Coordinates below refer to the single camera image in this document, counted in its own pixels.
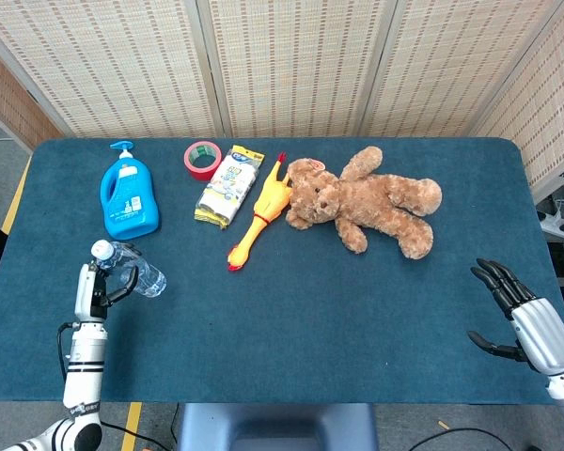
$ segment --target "blue table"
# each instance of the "blue table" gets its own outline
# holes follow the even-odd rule
[[[106,238],[99,202],[114,140],[63,139],[34,154],[0,268],[0,399],[62,397],[58,325],[74,320],[77,276]],[[109,310],[103,399],[188,402],[546,403],[544,377],[478,350],[466,331],[500,343],[513,332],[469,272],[476,257],[509,265],[564,308],[520,152],[502,139],[218,139],[264,152],[248,198],[225,231],[193,219],[203,184],[182,165],[191,139],[136,139],[153,176],[162,226],[133,242],[168,280],[160,298]],[[368,232],[355,256],[334,224],[307,231],[283,219],[259,237],[240,272],[227,251],[280,151],[339,174],[367,145],[378,172],[436,179],[431,253],[408,260]]]

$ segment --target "brown teddy bear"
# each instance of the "brown teddy bear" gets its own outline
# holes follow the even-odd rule
[[[356,254],[368,247],[359,227],[375,228],[397,238],[406,257],[422,258],[432,248],[432,229],[405,210],[417,216],[435,212],[441,204],[441,188],[431,179],[370,174],[382,162],[379,148],[365,148],[353,155],[340,179],[317,160],[292,162],[287,222],[304,230],[334,219],[342,242]]]

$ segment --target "robot finger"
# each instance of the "robot finger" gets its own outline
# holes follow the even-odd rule
[[[516,275],[511,271],[510,268],[505,267],[501,263],[491,260],[491,263],[503,274],[505,274],[506,278],[509,280],[511,285],[514,287],[518,295],[520,296],[523,302],[532,301],[533,299],[537,299],[535,293],[533,293],[528,287],[523,284]]]
[[[123,247],[129,249],[130,251],[132,251],[133,253],[135,253],[137,256],[141,256],[142,253],[135,248],[135,246],[133,245],[132,242],[123,242],[122,243]]]
[[[468,331],[468,337],[472,342],[485,352],[497,357],[515,360],[516,362],[527,362],[525,352],[521,348],[515,346],[495,345],[475,331]]]
[[[519,293],[516,292],[509,280],[506,279],[506,275],[496,267],[491,261],[485,260],[483,258],[477,258],[478,265],[488,272],[495,281],[506,291],[511,302],[514,306],[518,306],[520,303],[525,301],[524,297],[521,297]]]
[[[132,266],[132,270],[130,271],[130,275],[128,276],[128,280],[125,282],[125,285],[122,288],[116,289],[112,293],[105,295],[102,305],[110,307],[114,303],[122,300],[130,293],[132,293],[133,289],[138,283],[138,274],[139,274],[138,267],[135,265]]]
[[[507,319],[511,320],[511,311],[514,308],[514,305],[509,296],[506,294],[506,291],[485,270],[472,267],[470,268],[470,271],[474,276],[484,282],[489,291],[493,294],[493,298],[497,302],[497,305],[499,305],[499,308],[501,308],[501,311],[504,312]]]

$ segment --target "yellow rubber chicken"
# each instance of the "yellow rubber chicken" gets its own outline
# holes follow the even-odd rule
[[[290,202],[289,175],[287,174],[282,181],[278,181],[278,170],[280,165],[286,160],[286,154],[281,153],[275,162],[270,175],[263,183],[263,189],[259,199],[253,208],[253,223],[238,243],[227,256],[227,268],[230,271],[237,271],[244,266],[248,259],[251,246],[263,230],[271,221],[277,218],[282,210]]]

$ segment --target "blue detergent bottle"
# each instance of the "blue detergent bottle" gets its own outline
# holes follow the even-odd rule
[[[129,240],[159,226],[159,210],[152,194],[152,178],[145,164],[130,153],[133,143],[119,141],[119,160],[108,168],[101,182],[104,226],[116,240]]]

